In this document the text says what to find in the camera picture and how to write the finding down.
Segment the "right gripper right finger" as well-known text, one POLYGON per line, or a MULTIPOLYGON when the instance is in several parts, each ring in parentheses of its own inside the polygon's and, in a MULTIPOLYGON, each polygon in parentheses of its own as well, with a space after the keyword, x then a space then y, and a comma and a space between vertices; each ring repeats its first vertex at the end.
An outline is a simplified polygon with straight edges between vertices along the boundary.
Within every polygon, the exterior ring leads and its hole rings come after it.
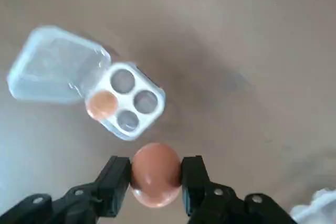
POLYGON ((295 223, 265 194, 240 199, 231 187, 212 182, 200 155, 183 158, 181 183, 188 223, 295 223))

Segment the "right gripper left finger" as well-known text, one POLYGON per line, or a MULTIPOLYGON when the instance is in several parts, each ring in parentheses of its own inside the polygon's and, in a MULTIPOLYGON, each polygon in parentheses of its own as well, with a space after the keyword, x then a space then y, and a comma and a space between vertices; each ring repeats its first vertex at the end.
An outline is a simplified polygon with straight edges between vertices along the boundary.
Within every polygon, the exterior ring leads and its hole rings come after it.
POLYGON ((70 188, 61 198, 32 194, 1 215, 1 223, 97 223, 118 215, 131 180, 128 157, 111 156, 97 179, 70 188))

